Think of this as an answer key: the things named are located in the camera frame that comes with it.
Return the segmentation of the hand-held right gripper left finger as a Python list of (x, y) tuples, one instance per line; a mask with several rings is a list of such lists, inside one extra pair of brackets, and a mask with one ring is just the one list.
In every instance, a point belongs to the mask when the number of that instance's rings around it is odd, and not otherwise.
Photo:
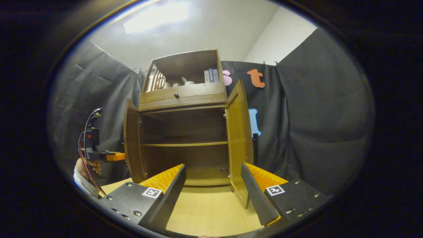
[(141, 182), (125, 182), (99, 203), (116, 217), (154, 232), (165, 232), (186, 181), (184, 164)]

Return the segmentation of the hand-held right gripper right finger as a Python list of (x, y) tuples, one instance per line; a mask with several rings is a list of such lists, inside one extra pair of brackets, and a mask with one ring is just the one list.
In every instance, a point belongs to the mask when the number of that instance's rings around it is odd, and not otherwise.
[(327, 201), (325, 193), (303, 180), (287, 181), (252, 164), (242, 164), (241, 177), (263, 226), (289, 226)]

